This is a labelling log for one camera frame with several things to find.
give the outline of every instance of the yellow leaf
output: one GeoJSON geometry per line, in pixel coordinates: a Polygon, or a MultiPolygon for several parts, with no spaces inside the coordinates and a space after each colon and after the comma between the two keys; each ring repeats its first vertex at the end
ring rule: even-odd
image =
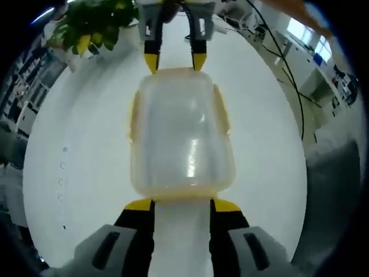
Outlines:
{"type": "Polygon", "coordinates": [[[80,56],[82,56],[82,54],[86,51],[88,45],[90,44],[90,40],[91,40],[91,35],[81,36],[80,41],[78,42],[78,45],[77,45],[77,51],[80,56]]]}
{"type": "Polygon", "coordinates": [[[94,44],[100,44],[103,41],[103,35],[100,33],[94,33],[91,39],[94,44]]]}
{"type": "Polygon", "coordinates": [[[118,2],[115,6],[116,10],[122,10],[126,7],[126,4],[122,3],[122,2],[118,2]]]}

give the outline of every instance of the translucent plastic box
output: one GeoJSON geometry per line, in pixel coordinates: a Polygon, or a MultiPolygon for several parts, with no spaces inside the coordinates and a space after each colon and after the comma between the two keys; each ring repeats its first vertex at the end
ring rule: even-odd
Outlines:
{"type": "Polygon", "coordinates": [[[145,77],[130,129],[131,181],[145,197],[213,197],[232,183],[228,116],[207,74],[183,68],[145,77]]]}

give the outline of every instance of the floor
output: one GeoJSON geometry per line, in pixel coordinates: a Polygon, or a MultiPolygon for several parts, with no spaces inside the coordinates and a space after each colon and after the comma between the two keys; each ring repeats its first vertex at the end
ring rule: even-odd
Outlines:
{"type": "MultiPolygon", "coordinates": [[[[286,73],[282,70],[282,62],[279,62],[278,65],[275,65],[274,62],[277,58],[276,55],[268,52],[262,45],[259,40],[254,41],[254,36],[247,32],[243,34],[246,40],[256,49],[259,55],[264,59],[265,63],[270,67],[272,72],[274,73],[276,79],[278,80],[282,90],[284,91],[287,101],[289,102],[293,114],[296,119],[296,123],[298,125],[300,135],[302,134],[302,114],[301,108],[299,104],[299,98],[290,82],[286,73]]],[[[329,89],[328,86],[322,87],[321,91],[329,89]]],[[[319,95],[332,95],[329,92],[322,93],[319,92],[319,95]]],[[[306,151],[309,146],[316,143],[314,132],[323,126],[326,122],[323,110],[320,106],[323,106],[330,98],[320,97],[317,102],[313,102],[311,100],[306,99],[304,96],[300,96],[303,115],[304,115],[304,137],[303,137],[303,148],[306,151]]]]}

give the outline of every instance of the window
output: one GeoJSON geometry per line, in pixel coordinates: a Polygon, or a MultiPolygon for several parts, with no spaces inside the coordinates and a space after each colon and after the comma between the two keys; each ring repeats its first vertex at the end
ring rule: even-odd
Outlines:
{"type": "Polygon", "coordinates": [[[330,49],[329,42],[325,37],[321,36],[319,39],[318,45],[315,48],[315,53],[318,53],[320,56],[322,56],[325,62],[332,57],[332,51],[330,49]]]}
{"type": "Polygon", "coordinates": [[[287,31],[298,40],[308,45],[312,37],[312,29],[298,22],[294,18],[289,21],[287,31]]]}

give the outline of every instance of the white tabletop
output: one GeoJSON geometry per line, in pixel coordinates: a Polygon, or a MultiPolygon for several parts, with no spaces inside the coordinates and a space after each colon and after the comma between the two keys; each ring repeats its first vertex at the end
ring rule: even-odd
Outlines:
{"type": "MultiPolygon", "coordinates": [[[[293,38],[290,34],[285,34],[285,38],[287,38],[294,46],[298,47],[303,55],[306,56],[307,59],[313,61],[313,54],[309,52],[305,47],[303,47],[296,39],[293,38]]],[[[336,86],[332,83],[332,79],[327,76],[324,67],[317,65],[316,62],[312,62],[311,65],[320,73],[323,77],[324,81],[328,84],[330,89],[333,92],[333,95],[337,98],[338,102],[340,103],[341,107],[343,107],[343,111],[346,112],[349,110],[349,106],[347,105],[346,101],[342,99],[342,96],[336,86]]]]}
{"type": "MultiPolygon", "coordinates": [[[[217,20],[229,28],[226,23],[217,20]]],[[[187,18],[164,26],[159,68],[191,66],[187,18]]],[[[276,78],[236,32],[214,33],[203,67],[224,95],[236,163],[233,201],[291,259],[306,208],[306,167],[298,127],[276,78]]],[[[130,185],[126,137],[134,92],[149,70],[142,52],[106,65],[83,61],[66,69],[34,123],[24,166],[24,204],[32,239],[50,266],[73,257],[75,246],[123,207],[140,199],[130,185]]]]}

